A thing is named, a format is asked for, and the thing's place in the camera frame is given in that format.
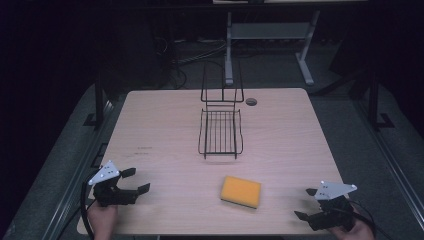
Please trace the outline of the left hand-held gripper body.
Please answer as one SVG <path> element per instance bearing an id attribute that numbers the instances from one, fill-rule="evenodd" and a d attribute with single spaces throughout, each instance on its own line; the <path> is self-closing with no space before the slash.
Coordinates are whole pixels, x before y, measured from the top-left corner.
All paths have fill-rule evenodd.
<path id="1" fill-rule="evenodd" d="M 120 189 L 120 170 L 109 160 L 88 181 L 93 186 L 93 195 L 102 207 L 134 204 L 139 196 L 137 190 Z"/>

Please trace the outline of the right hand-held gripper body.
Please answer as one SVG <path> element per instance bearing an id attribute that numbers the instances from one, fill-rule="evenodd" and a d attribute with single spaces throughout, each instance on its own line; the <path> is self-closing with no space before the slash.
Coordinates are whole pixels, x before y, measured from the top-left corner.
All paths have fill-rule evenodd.
<path id="1" fill-rule="evenodd" d="M 343 227 L 350 231 L 354 226 L 353 207 L 346 195 L 357 190 L 354 184 L 322 181 L 315 196 L 321 211 L 310 215 L 309 226 L 314 230 Z"/>

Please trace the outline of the yellow sponge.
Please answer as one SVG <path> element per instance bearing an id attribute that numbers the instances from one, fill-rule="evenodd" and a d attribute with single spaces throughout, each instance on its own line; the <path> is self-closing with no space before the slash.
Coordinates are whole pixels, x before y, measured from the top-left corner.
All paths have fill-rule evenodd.
<path id="1" fill-rule="evenodd" d="M 234 176 L 226 176 L 220 198 L 224 201 L 256 209 L 260 203 L 261 184 Z"/>

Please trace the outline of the black wire rack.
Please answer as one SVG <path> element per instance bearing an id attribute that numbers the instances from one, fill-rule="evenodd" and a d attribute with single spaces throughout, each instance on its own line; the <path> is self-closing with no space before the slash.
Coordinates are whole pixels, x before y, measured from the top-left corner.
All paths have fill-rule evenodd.
<path id="1" fill-rule="evenodd" d="M 217 82 L 208 79 L 209 65 L 203 66 L 200 101 L 198 152 L 204 158 L 230 155 L 237 158 L 244 148 L 240 104 L 245 102 L 241 79 L 228 83 L 225 77 Z"/>

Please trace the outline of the person's left hand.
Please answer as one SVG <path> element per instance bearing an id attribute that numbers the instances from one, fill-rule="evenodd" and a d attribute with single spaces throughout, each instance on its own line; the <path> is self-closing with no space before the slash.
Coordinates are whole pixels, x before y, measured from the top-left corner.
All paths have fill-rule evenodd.
<path id="1" fill-rule="evenodd" d="M 102 207 L 95 201 L 89 207 L 87 215 L 94 234 L 94 240 L 112 240 L 118 219 L 118 206 L 109 205 Z"/>

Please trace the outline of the person's right hand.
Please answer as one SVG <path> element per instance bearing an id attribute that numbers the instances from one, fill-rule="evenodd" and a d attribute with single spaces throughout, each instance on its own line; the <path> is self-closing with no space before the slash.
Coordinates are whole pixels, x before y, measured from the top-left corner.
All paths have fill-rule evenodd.
<path id="1" fill-rule="evenodd" d="M 343 227 L 332 227 L 328 231 L 337 240 L 376 240 L 370 225 L 361 218 L 354 218 L 354 226 L 350 231 L 345 230 Z"/>

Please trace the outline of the black metal stand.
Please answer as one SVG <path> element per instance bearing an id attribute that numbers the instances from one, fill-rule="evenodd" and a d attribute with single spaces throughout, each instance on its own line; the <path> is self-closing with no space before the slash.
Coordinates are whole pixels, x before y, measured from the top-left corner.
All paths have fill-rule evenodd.
<path id="1" fill-rule="evenodd" d="M 94 93 L 95 93 L 95 112 L 88 114 L 84 126 L 91 126 L 95 130 L 99 129 L 105 119 L 105 107 L 107 105 L 107 97 L 104 91 L 105 81 L 105 70 L 101 69 L 94 82 Z"/>
<path id="2" fill-rule="evenodd" d="M 368 121 L 375 131 L 381 128 L 394 128 L 394 124 L 386 113 L 378 112 L 379 81 L 375 72 L 369 80 Z"/>

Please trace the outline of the aluminium frame rail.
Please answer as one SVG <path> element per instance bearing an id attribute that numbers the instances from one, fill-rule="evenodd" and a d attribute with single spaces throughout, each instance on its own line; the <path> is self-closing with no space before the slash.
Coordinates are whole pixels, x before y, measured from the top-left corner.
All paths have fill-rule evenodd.
<path id="1" fill-rule="evenodd" d="M 61 231 L 65 229 L 66 222 L 70 220 L 70 216 L 73 213 L 78 212 L 82 183 L 88 176 L 87 171 L 90 170 L 96 162 L 98 158 L 98 151 L 102 149 L 102 132 L 104 131 L 105 124 L 112 111 L 113 105 L 109 100 L 107 100 L 102 109 L 104 116 L 103 122 L 98 127 L 94 128 L 93 134 L 90 136 L 90 140 L 88 141 L 87 148 L 80 157 L 75 173 L 72 175 L 65 193 L 59 201 L 42 240 L 57 240 Z"/>
<path id="2" fill-rule="evenodd" d="M 388 166 L 388 170 L 391 173 L 396 185 L 398 186 L 399 191 L 403 195 L 414 218 L 416 219 L 420 228 L 424 231 L 424 203 L 421 201 L 417 192 L 411 185 L 402 168 L 400 167 L 395 155 L 393 154 L 393 152 L 389 148 L 389 145 L 386 143 L 385 139 L 381 135 L 380 130 L 369 122 L 368 117 L 366 115 L 365 107 L 357 101 L 354 102 L 354 107 L 358 111 L 360 118 L 364 122 L 366 128 L 370 132 L 372 138 L 374 139 L 380 152 L 382 153 Z"/>

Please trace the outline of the grey metal desk frame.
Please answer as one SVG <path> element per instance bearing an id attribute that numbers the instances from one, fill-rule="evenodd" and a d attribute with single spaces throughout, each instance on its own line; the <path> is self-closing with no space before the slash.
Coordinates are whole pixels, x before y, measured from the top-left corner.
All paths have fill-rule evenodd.
<path id="1" fill-rule="evenodd" d="M 233 85 L 232 42 L 234 40 L 303 40 L 300 52 L 295 54 L 296 61 L 308 86 L 314 84 L 313 77 L 306 63 L 306 56 L 312 42 L 320 16 L 314 11 L 309 22 L 284 23 L 234 23 L 232 13 L 227 13 L 226 51 L 224 56 L 224 83 Z"/>

